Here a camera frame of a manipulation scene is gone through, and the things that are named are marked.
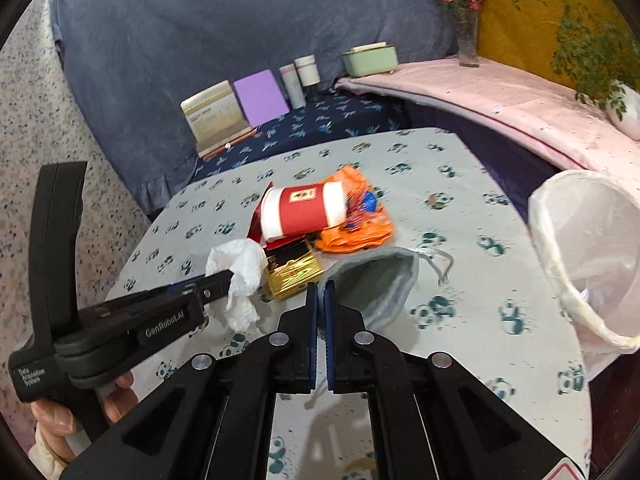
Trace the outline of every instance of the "glass vase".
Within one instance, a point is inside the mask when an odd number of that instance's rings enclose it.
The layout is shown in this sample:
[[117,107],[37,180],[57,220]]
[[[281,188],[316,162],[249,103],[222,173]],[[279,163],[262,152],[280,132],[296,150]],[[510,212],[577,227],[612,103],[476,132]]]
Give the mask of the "glass vase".
[[476,43],[478,42],[478,11],[458,10],[454,12],[453,22],[456,29],[456,39],[458,40],[460,65],[471,67],[480,66],[478,54],[476,53]]

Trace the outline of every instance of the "pink tablecloth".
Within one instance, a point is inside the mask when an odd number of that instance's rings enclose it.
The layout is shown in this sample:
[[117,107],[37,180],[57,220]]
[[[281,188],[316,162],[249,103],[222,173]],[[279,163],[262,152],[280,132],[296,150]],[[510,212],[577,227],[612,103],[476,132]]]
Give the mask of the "pink tablecloth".
[[570,88],[529,72],[487,59],[479,68],[439,59],[338,85],[390,89],[469,110],[505,125],[517,142],[561,169],[607,173],[640,200],[640,143],[619,132],[596,107],[577,102]]

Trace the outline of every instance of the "yellow wall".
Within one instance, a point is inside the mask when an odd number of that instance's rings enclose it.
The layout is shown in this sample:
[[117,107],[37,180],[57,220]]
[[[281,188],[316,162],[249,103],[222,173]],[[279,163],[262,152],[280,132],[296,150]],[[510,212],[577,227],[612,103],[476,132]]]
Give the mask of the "yellow wall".
[[547,0],[546,6],[536,0],[521,0],[522,11],[512,0],[487,0],[480,16],[478,53],[573,87],[567,77],[557,76],[549,66],[558,49],[556,30],[565,2],[583,2],[591,12],[618,20],[610,0]]

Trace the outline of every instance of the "cylindrical container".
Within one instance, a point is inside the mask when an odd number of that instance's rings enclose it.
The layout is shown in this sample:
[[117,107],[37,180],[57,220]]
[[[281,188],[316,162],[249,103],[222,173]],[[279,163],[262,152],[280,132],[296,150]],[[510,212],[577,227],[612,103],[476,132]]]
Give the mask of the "cylindrical container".
[[346,218],[341,182],[272,187],[260,204],[260,227],[267,242],[336,227]]
[[307,101],[317,102],[322,100],[320,94],[320,74],[316,65],[316,56],[299,57],[294,61],[300,76],[300,84],[305,89]]
[[284,88],[287,89],[287,94],[289,94],[291,108],[297,110],[298,108],[306,106],[305,95],[302,93],[302,86],[300,86],[296,65],[292,63],[281,66],[280,75],[284,81]]

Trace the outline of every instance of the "white vase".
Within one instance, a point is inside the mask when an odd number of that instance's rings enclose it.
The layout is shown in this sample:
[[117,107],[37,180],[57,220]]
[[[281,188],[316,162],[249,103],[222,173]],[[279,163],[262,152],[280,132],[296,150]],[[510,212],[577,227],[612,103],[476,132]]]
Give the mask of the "white vase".
[[640,93],[633,90],[624,83],[618,83],[624,87],[625,93],[618,92],[613,97],[622,97],[625,102],[626,112],[622,114],[622,120],[618,118],[616,109],[607,107],[607,115],[613,125],[633,140],[640,140]]

